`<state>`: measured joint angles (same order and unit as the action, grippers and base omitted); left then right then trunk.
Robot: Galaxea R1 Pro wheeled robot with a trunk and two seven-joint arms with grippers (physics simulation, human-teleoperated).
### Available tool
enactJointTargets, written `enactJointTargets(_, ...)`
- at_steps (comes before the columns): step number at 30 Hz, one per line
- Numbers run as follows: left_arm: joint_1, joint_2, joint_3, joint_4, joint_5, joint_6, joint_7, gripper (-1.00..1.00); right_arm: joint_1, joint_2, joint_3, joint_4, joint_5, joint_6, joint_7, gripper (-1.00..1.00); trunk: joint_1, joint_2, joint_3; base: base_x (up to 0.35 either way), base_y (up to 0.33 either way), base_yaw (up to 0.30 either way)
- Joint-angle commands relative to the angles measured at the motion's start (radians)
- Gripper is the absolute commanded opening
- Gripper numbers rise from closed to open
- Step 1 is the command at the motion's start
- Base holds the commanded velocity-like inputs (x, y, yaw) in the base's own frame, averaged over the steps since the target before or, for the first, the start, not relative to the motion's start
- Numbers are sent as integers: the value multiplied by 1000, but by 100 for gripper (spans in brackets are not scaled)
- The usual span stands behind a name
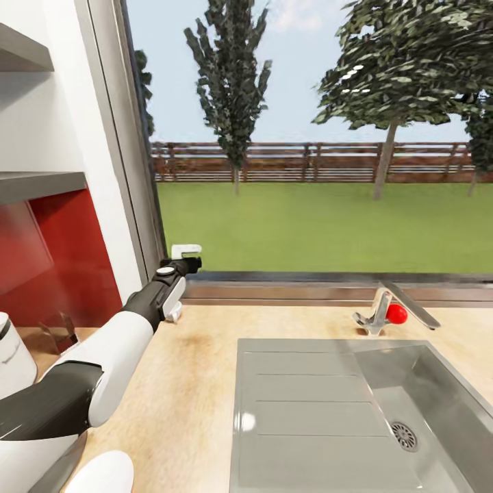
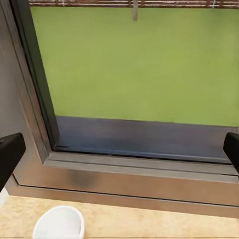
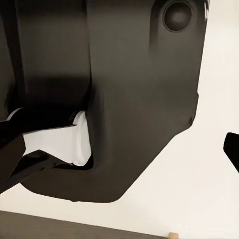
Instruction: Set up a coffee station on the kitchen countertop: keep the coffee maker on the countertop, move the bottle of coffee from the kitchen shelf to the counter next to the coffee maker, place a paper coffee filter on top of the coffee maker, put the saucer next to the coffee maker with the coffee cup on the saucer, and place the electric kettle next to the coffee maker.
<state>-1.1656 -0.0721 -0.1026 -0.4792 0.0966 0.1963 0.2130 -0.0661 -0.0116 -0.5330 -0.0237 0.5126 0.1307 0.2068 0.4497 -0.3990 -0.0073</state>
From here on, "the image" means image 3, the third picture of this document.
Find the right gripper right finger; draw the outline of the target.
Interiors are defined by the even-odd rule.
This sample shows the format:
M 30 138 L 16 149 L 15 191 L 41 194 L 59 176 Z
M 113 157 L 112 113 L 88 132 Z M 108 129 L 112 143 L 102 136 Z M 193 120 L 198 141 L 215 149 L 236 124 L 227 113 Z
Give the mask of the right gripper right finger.
M 223 150 L 239 173 L 239 134 L 227 132 Z

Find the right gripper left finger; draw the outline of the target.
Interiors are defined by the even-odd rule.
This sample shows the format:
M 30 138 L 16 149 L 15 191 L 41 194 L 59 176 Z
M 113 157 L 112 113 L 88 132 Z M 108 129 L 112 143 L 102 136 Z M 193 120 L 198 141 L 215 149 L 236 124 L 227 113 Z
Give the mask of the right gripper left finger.
M 0 138 L 0 192 L 26 151 L 21 132 Z

